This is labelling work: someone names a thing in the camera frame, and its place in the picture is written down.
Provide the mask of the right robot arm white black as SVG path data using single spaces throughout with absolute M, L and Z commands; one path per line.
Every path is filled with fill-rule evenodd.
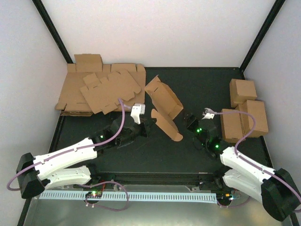
M 191 113 L 184 115 L 187 130 L 194 134 L 196 148 L 223 165 L 214 177 L 215 187 L 220 190 L 230 187 L 247 194 L 261 203 L 266 212 L 278 221 L 300 212 L 301 193 L 290 173 L 285 169 L 275 170 L 264 166 L 223 140 L 213 123 L 215 115 L 217 113 L 208 108 L 201 119 Z

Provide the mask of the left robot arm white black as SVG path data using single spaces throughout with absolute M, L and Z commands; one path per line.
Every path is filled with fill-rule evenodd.
M 87 166 L 73 166 L 95 159 L 108 149 L 127 146 L 138 137 L 147 137 L 155 122 L 155 119 L 141 119 L 137 123 L 129 115 L 120 116 L 111 125 L 69 147 L 39 156 L 23 154 L 16 169 L 21 197 L 33 198 L 45 190 L 65 185 L 98 187 L 99 174 Z

